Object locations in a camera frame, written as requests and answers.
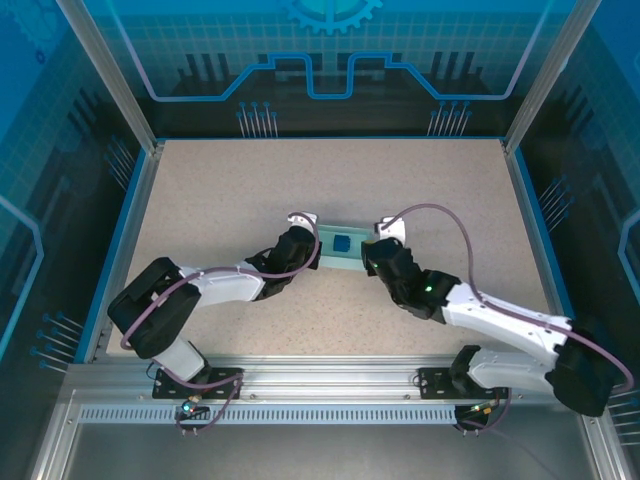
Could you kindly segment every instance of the transparent enclosure wall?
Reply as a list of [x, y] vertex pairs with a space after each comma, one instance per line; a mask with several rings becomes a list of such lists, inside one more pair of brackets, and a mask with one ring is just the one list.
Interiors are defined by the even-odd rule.
[[[521, 146], [575, 313], [606, 325], [636, 377], [639, 31], [640, 3], [603, 0]], [[639, 443], [638, 399], [613, 402], [623, 443]]]
[[574, 0], [87, 0], [164, 137], [504, 135]]
[[0, 477], [18, 479], [140, 148], [54, 1], [0, 0], [0, 65]]

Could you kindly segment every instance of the cable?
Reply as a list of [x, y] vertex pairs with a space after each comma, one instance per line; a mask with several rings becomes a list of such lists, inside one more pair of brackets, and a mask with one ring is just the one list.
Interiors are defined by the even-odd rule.
[[[238, 393], [238, 391], [240, 390], [240, 387], [242, 386], [242, 378], [240, 378], [238, 380], [238, 382], [236, 383], [236, 385], [233, 387], [233, 390], [231, 391], [231, 393], [229, 394], [229, 398], [227, 398], [227, 400], [224, 402], [224, 405], [222, 405], [222, 408], [218, 411], [218, 413], [216, 414], [215, 417], [213, 417], [211, 419], [211, 421], [209, 423], [207, 423], [206, 425], [203, 425], [202, 427], [197, 427], [197, 431], [198, 432], [202, 432], [204, 430], [207, 430], [211, 427], [213, 427], [216, 423], [218, 423], [218, 421], [222, 418], [222, 416], [224, 415], [224, 412], [227, 410], [227, 408], [229, 408], [229, 405], [231, 404], [231, 400], [233, 400], [233, 397], [235, 397], [236, 393]], [[186, 428], [184, 428], [182, 426], [182, 421], [180, 420], [180, 416], [178, 416], [176, 418], [176, 427], [181, 429], [183, 432], [188, 432], [189, 430], [187, 430]]]
[[154, 377], [152, 377], [151, 375], [149, 375], [149, 370], [151, 370], [151, 367], [153, 367], [153, 363], [154, 363], [154, 362], [149, 363], [149, 366], [147, 367], [147, 371], [146, 371], [146, 372], [144, 372], [144, 374], [145, 374], [148, 378], [150, 378], [151, 380], [155, 380], [155, 378], [154, 378]]
[[[476, 427], [479, 429], [480, 432], [486, 432], [489, 430], [489, 428], [493, 428], [493, 426], [497, 423], [494, 422], [494, 424], [491, 427], [487, 427], [487, 428], [483, 428], [481, 423], [477, 423], [477, 422], [472, 422], [471, 420], [464, 420], [464, 423], [466, 423], [467, 425], [471, 425], [472, 427]], [[538, 457], [535, 453], [533, 453], [532, 450], [529, 449], [529, 447], [527, 447], [526, 445], [524, 445], [522, 442], [520, 442], [519, 440], [516, 440], [514, 437], [512, 437], [511, 435], [507, 435], [504, 432], [501, 432], [500, 430], [490, 430], [490, 433], [493, 433], [494, 435], [497, 435], [499, 437], [504, 438], [505, 440], [507, 440], [510, 443], [514, 443], [516, 444], [520, 449], [522, 449], [522, 451], [524, 451], [527, 455], [529, 455], [531, 457], [531, 459], [533, 461], [535, 461], [538, 465], [540, 465], [540, 467], [542, 467], [549, 475], [551, 475], [553, 478], [555, 478], [556, 480], [561, 480], [560, 476], [557, 475], [553, 470], [551, 470], [541, 459], [540, 457]]]
[[449, 215], [453, 219], [453, 221], [456, 222], [456, 224], [458, 225], [458, 228], [462, 232], [462, 236], [464, 237], [464, 242], [465, 242], [465, 244], [467, 246], [469, 286], [471, 287], [471, 291], [473, 292], [473, 296], [476, 297], [476, 299], [481, 304], [483, 304], [486, 307], [488, 307], [488, 308], [490, 308], [490, 309], [492, 309], [492, 310], [494, 310], [494, 311], [496, 311], [498, 313], [501, 313], [503, 315], [507, 315], [507, 316], [509, 316], [511, 318], [515, 318], [516, 320], [521, 320], [521, 321], [529, 323], [531, 325], [535, 325], [536, 327], [541, 327], [541, 328], [544, 328], [546, 330], [552, 330], [552, 331], [560, 333], [562, 335], [566, 335], [567, 337], [575, 340], [576, 342], [579, 342], [579, 343], [583, 344], [584, 346], [590, 348], [591, 350], [593, 350], [594, 352], [598, 353], [599, 355], [601, 355], [602, 357], [607, 359], [609, 362], [614, 364], [616, 366], [616, 368], [618, 368], [618, 370], [620, 370], [622, 372], [622, 374], [624, 375], [625, 384], [620, 386], [619, 388], [615, 389], [612, 393], [624, 393], [624, 392], [628, 392], [628, 391], [633, 389], [633, 386], [634, 386], [635, 382], [634, 382], [633, 374], [631, 373], [631, 371], [626, 367], [626, 365], [624, 363], [622, 363], [620, 360], [618, 360], [618, 358], [615, 355], [609, 353], [607, 350], [602, 348], [597, 343], [592, 342], [588, 338], [585, 338], [582, 335], [579, 335], [579, 334], [573, 332], [572, 330], [567, 330], [567, 329], [564, 329], [564, 328], [560, 328], [560, 327], [557, 327], [555, 325], [551, 325], [551, 324], [548, 324], [546, 322], [543, 322], [541, 320], [527, 317], [526, 315], [522, 315], [522, 314], [520, 314], [518, 312], [512, 312], [511, 310], [508, 310], [506, 308], [500, 307], [499, 305], [495, 305], [495, 304], [491, 303], [490, 301], [485, 300], [482, 297], [482, 294], [480, 293], [478, 288], [476, 287], [476, 283], [475, 283], [475, 280], [473, 278], [473, 249], [471, 247], [471, 239], [469, 238], [469, 233], [467, 232], [466, 227], [462, 223], [462, 220], [460, 220], [460, 218], [458, 218], [458, 216], [455, 213], [453, 213], [451, 210], [449, 210], [447, 207], [444, 207], [444, 206], [439, 205], [437, 203], [420, 203], [420, 204], [417, 204], [417, 205], [413, 205], [412, 207], [406, 208], [403, 211], [401, 211], [400, 213], [398, 213], [390, 221], [388, 221], [387, 223], [382, 225], [380, 227], [380, 229], [384, 230], [386, 228], [389, 228], [391, 225], [393, 225], [395, 222], [397, 222], [400, 218], [402, 218], [403, 216], [407, 215], [408, 213], [411, 213], [411, 212], [413, 212], [415, 210], [421, 210], [421, 209], [433, 209], [433, 210], [439, 210], [441, 212], [444, 212], [447, 215]]
[[483, 426], [482, 429], [480, 430], [480, 432], [488, 432], [493, 430], [494, 428], [496, 428], [498, 425], [500, 425], [500, 423], [505, 419], [505, 417], [507, 416], [507, 412], [509, 411], [509, 408], [511, 407], [511, 401], [513, 400], [513, 396], [511, 394], [511, 389], [509, 388], [507, 390], [507, 399], [504, 402], [504, 407], [502, 407], [502, 411], [500, 412], [500, 415], [498, 415], [498, 418], [496, 418], [493, 423], [491, 423], [490, 425], [486, 425]]
[[[199, 270], [197, 272], [192, 273], [191, 275], [187, 275], [186, 277], [182, 278], [181, 280], [171, 285], [160, 295], [158, 295], [158, 297], [144, 310], [144, 312], [142, 312], [142, 314], [131, 324], [129, 329], [122, 336], [122, 340], [120, 341], [120, 347], [122, 347], [124, 350], [133, 350], [132, 347], [129, 346], [129, 343], [128, 343], [129, 339], [131, 338], [131, 335], [135, 333], [138, 327], [140, 327], [140, 325], [149, 317], [149, 315], [151, 315], [151, 313], [156, 308], [158, 308], [158, 306], [162, 302], [164, 302], [169, 297], [169, 295], [171, 295], [173, 292], [178, 290], [183, 285], [189, 283], [191, 280], [195, 280], [196, 278], [199, 278], [203, 275], [209, 275], [210, 273], [215, 273], [215, 272], [234, 272], [234, 273], [242, 273], [245, 275], [251, 275], [258, 278], [280, 279], [280, 278], [293, 277], [298, 273], [306, 270], [314, 262], [316, 255], [320, 250], [320, 237], [318, 234], [318, 227], [309, 216], [307, 216], [302, 212], [293, 212], [290, 214], [290, 216], [291, 215], [302, 217], [304, 220], [306, 220], [311, 224], [311, 228], [313, 229], [313, 237], [314, 237], [313, 251], [311, 252], [309, 259], [304, 263], [304, 265], [302, 265], [299, 268], [296, 268], [295, 270], [292, 270], [291, 272], [284, 272], [284, 273], [262, 273], [262, 272], [256, 272], [255, 270], [249, 270], [246, 268], [239, 268], [239, 267], [211, 267], [204, 270]], [[261, 253], [265, 253], [267, 251], [269, 251], [269, 249], [265, 249]], [[169, 375], [175, 382], [188, 388], [198, 388], [198, 389], [216, 388], [217, 386], [224, 385], [226, 383], [229, 383], [229, 381], [231, 381], [229, 379], [226, 379], [226, 380], [223, 380], [222, 382], [217, 382], [215, 384], [197, 385], [194, 383], [185, 382], [184, 380], [179, 378], [177, 375], [175, 375], [166, 367], [162, 365], [161, 367], [167, 373], [167, 375]]]

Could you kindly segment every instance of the black mounting bracket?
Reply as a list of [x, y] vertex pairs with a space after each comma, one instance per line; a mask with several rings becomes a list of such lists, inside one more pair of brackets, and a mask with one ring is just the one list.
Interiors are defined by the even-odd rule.
[[420, 389], [422, 400], [493, 400], [507, 398], [507, 388], [484, 389], [475, 386], [462, 395], [453, 385], [449, 368], [419, 368], [414, 384]]
[[[243, 370], [241, 368], [211, 368], [207, 383], [218, 382], [242, 372]], [[156, 400], [184, 400], [192, 395], [200, 395], [203, 400], [227, 400], [234, 386], [235, 382], [229, 382], [211, 390], [187, 388], [173, 381], [159, 368], [156, 372], [155, 384], [151, 396]], [[234, 400], [240, 398], [241, 390], [242, 387], [240, 387], [233, 396]]]

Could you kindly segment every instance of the speckled beige tabletop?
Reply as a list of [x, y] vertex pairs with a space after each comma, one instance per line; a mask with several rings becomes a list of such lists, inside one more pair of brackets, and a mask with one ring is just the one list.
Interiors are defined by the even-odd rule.
[[[371, 226], [420, 202], [455, 211], [471, 235], [481, 290], [548, 309], [498, 140], [168, 141], [149, 199], [129, 281], [152, 260], [230, 265], [275, 245], [287, 213], [319, 223]], [[462, 235], [440, 212], [405, 218], [407, 245], [423, 268], [467, 280]], [[183, 336], [205, 354], [436, 354], [497, 346], [471, 330], [422, 321], [397, 308], [362, 272], [300, 274], [257, 303], [195, 311]], [[110, 355], [120, 349], [119, 332]]]

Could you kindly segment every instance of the blue block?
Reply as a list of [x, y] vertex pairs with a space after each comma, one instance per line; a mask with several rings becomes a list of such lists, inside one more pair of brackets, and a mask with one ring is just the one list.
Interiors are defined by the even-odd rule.
[[333, 237], [334, 252], [348, 252], [351, 250], [351, 238], [347, 235], [335, 235]]

